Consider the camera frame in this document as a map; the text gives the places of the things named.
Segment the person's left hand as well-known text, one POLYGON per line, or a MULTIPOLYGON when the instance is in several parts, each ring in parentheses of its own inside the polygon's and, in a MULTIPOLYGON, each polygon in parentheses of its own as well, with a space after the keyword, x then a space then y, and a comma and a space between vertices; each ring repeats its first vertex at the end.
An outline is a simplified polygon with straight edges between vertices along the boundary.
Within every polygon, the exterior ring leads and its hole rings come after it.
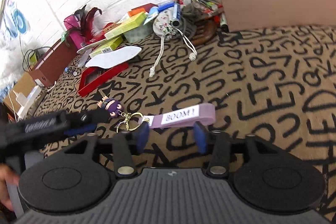
POLYGON ((12 202, 10 200, 8 184, 18 186, 19 175, 15 173, 9 166, 1 164, 0 167, 0 200, 1 204, 7 207, 10 211, 14 211, 12 202))

